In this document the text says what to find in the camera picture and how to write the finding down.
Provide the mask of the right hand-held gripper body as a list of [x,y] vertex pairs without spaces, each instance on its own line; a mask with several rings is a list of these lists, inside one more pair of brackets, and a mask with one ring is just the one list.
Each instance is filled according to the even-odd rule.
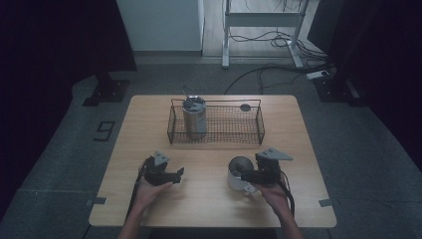
[[272,147],[256,154],[256,161],[258,165],[258,184],[269,185],[280,180],[282,173],[279,164],[280,160],[293,160],[293,158]]

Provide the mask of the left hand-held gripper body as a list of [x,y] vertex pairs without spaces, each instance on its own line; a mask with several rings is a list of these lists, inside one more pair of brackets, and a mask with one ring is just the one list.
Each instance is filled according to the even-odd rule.
[[166,155],[156,151],[154,156],[150,156],[144,161],[141,175],[154,186],[164,184],[167,178],[176,177],[173,173],[165,171],[168,161],[169,158]]

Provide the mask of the white mug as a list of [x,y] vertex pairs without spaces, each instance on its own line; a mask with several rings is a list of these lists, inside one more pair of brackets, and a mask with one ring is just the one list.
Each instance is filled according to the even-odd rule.
[[235,156],[228,164],[227,183],[237,191],[244,191],[253,194],[258,191],[251,183],[241,179],[241,169],[254,169],[252,161],[245,156]]

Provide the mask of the black wire basket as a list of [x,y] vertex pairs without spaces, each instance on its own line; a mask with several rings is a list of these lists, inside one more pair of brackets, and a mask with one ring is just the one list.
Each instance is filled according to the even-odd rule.
[[[206,101],[207,132],[201,139],[188,137],[182,104],[184,100],[171,100],[167,136],[170,143],[230,142],[261,144],[265,127],[260,100]],[[242,112],[240,105],[248,104],[251,110]]]

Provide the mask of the stainless steel tumbler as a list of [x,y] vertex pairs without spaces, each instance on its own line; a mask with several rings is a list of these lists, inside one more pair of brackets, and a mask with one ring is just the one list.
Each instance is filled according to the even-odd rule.
[[198,96],[188,96],[182,110],[188,137],[193,140],[203,138],[207,132],[206,102]]

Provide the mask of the person's left hand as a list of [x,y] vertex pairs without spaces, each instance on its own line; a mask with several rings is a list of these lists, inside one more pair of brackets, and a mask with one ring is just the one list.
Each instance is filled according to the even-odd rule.
[[155,198],[166,189],[173,185],[172,182],[154,186],[142,178],[138,184],[137,192],[131,211],[136,215],[142,215],[146,209],[152,204]]

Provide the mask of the person's right hand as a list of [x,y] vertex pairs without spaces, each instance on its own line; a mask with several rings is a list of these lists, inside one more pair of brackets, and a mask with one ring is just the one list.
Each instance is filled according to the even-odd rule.
[[253,186],[261,191],[266,202],[270,205],[281,222],[287,222],[288,220],[293,219],[288,197],[279,185],[260,185],[254,183]]

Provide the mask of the black stand base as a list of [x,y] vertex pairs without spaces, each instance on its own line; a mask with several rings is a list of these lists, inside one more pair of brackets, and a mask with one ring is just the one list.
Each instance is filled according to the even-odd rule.
[[365,102],[351,80],[322,77],[314,80],[319,99],[324,103],[347,103],[352,107],[363,107]]
[[95,74],[98,84],[84,107],[96,107],[100,103],[121,103],[130,84],[129,80],[113,80],[108,72]]

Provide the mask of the white power strip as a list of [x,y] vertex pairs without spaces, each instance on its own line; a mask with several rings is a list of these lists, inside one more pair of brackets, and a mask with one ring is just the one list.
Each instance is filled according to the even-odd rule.
[[307,79],[308,80],[314,80],[314,79],[324,78],[324,77],[328,77],[328,76],[330,76],[329,71],[322,70],[322,71],[308,73]]

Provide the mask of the dark curtain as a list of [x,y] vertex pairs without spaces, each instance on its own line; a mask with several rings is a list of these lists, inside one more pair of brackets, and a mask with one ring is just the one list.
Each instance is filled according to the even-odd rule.
[[74,84],[135,68],[117,0],[0,0],[0,220]]
[[422,0],[319,0],[308,39],[422,170]]

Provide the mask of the white desk frame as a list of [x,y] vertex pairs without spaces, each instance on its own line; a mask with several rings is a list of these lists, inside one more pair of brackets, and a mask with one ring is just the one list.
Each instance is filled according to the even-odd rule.
[[230,66],[229,33],[232,27],[284,27],[294,28],[293,36],[288,40],[288,50],[295,66],[300,69],[304,66],[299,50],[299,34],[305,21],[310,0],[303,0],[298,12],[263,12],[242,13],[231,11],[231,0],[223,0],[223,30],[222,68]]

